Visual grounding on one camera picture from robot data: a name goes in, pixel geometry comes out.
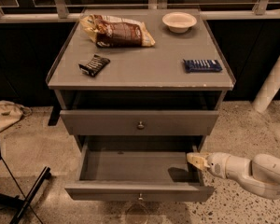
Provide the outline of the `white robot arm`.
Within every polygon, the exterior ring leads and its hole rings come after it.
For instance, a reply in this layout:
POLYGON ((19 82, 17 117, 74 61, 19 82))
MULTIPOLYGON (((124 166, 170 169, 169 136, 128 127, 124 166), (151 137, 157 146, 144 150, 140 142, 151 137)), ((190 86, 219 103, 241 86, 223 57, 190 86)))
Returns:
POLYGON ((275 156, 258 154, 248 159, 223 152, 190 152, 187 161, 213 176, 233 180, 262 198, 280 198, 280 159, 275 156))

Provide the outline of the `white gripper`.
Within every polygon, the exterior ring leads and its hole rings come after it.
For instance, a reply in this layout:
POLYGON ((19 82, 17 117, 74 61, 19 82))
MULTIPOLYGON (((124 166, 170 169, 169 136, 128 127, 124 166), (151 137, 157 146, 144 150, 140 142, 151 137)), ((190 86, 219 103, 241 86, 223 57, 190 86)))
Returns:
POLYGON ((187 154, 187 161, 201 171, 206 171, 216 177, 226 179, 226 163, 231 155, 228 153, 190 152, 187 154))

